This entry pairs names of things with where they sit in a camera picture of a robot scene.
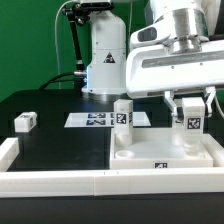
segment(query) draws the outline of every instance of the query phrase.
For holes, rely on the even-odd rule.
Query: white platform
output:
[[[213,167],[202,142],[197,153],[187,155],[182,145],[174,145],[171,128],[134,128],[132,135],[132,145],[119,147],[112,129],[110,169]]]

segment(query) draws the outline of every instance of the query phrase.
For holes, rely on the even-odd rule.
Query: green wall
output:
[[[1,0],[0,2],[0,101],[15,91],[37,89],[57,75],[54,21],[65,0]],[[144,1],[133,7],[132,31],[144,26]],[[116,4],[113,11],[129,19],[129,4]],[[82,55],[91,60],[90,28],[79,29]],[[61,72],[74,71],[75,59],[67,18],[59,17]],[[72,88],[72,84],[62,88]]]

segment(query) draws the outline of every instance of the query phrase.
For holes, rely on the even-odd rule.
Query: white cube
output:
[[[29,132],[37,124],[35,112],[24,112],[14,120],[15,132]]]

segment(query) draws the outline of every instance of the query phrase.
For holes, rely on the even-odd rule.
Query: black table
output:
[[[205,133],[224,145],[224,121],[213,105]],[[37,126],[14,132],[14,119],[35,111]],[[19,137],[8,172],[109,169],[110,128],[64,128],[71,112],[112,112],[113,103],[83,99],[73,90],[21,91],[0,103],[0,141]],[[163,98],[134,101],[152,127],[170,127]],[[1,223],[223,223],[224,193],[0,199]]]

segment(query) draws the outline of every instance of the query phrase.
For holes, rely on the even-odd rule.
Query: cable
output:
[[[52,83],[59,83],[59,82],[74,82],[76,79],[63,79],[63,80],[56,80],[56,81],[50,81],[42,85],[39,90],[44,90],[47,86],[49,86]]]
[[[129,51],[130,51],[132,16],[133,16],[133,2],[130,3],[130,19],[129,19],[129,27],[128,27],[128,50]]]
[[[54,24],[54,37],[55,37],[55,50],[56,50],[56,57],[57,57],[57,67],[58,67],[58,74],[61,73],[61,64],[60,64],[60,56],[59,56],[59,48],[58,48],[58,17],[61,12],[61,10],[69,3],[77,2],[75,0],[70,0],[62,4],[62,6],[59,8],[56,18],[55,18],[55,24]]]
[[[218,101],[218,99],[217,99],[217,96],[215,96],[215,104],[216,104],[216,107],[217,107],[217,109],[218,109],[218,111],[219,111],[221,117],[224,119],[224,113],[223,113],[223,111],[222,111],[222,109],[221,109],[221,107],[220,107],[220,104],[219,104],[219,101]]]
[[[48,80],[46,83],[44,83],[44,84],[39,88],[39,90],[44,90],[50,83],[56,81],[57,79],[60,79],[60,78],[63,78],[63,77],[67,77],[67,76],[74,76],[74,73],[72,73],[72,72],[68,72],[68,73],[63,73],[63,74],[57,75],[57,76],[51,78],[50,80]]]

